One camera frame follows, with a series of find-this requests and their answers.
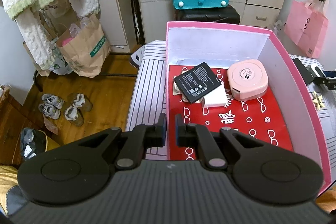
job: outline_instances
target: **black battery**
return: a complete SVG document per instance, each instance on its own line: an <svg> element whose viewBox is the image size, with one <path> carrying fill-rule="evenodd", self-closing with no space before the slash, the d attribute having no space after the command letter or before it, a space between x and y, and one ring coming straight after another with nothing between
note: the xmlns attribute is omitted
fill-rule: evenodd
<svg viewBox="0 0 336 224"><path fill-rule="evenodd" d="M205 62L175 77L174 81L191 104L221 85L221 81Z"/></svg>

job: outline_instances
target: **gray sneaker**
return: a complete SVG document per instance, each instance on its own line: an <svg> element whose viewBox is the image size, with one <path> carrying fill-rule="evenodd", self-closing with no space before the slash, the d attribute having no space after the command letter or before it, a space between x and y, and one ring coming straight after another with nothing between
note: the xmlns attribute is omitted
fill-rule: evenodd
<svg viewBox="0 0 336 224"><path fill-rule="evenodd" d="M61 99L60 97L58 97L56 95L52 95L52 94L48 94L48 93L42 95L42 101L45 104L53 105L58 109L61 109L63 104L64 104L63 99Z"/></svg>
<svg viewBox="0 0 336 224"><path fill-rule="evenodd" d="M43 115L54 120L57 120L61 114L61 112L55 106L50 104L40 104L39 110Z"/></svg>

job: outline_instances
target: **yellow star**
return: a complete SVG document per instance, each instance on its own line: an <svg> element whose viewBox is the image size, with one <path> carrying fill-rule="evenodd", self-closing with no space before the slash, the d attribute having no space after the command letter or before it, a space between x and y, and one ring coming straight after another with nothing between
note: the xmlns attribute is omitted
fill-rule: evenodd
<svg viewBox="0 0 336 224"><path fill-rule="evenodd" d="M315 99L313 103L316 104L317 110L320 110L320 107L325 107L324 103L322 103L322 95L318 96L317 93L314 91Z"/></svg>

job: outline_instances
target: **pink shopping bag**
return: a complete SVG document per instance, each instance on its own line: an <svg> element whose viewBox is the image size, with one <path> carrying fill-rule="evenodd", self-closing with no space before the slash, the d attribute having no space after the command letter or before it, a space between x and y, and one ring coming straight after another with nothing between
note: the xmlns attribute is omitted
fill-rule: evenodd
<svg viewBox="0 0 336 224"><path fill-rule="evenodd" d="M285 33L308 57L320 56L329 23L325 17L328 5L329 0L322 4L318 0L293 1Z"/></svg>

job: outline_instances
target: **tan bag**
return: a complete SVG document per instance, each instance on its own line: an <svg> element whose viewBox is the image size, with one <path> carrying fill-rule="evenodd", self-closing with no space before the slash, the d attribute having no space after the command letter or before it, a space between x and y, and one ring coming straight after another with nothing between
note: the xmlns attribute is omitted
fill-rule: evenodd
<svg viewBox="0 0 336 224"><path fill-rule="evenodd" d="M100 22L95 15L90 16L90 23L62 47L62 42L71 37L67 30L57 41L57 46L71 68L80 76L95 77L100 71L105 58L110 53L110 44L104 36Z"/></svg>

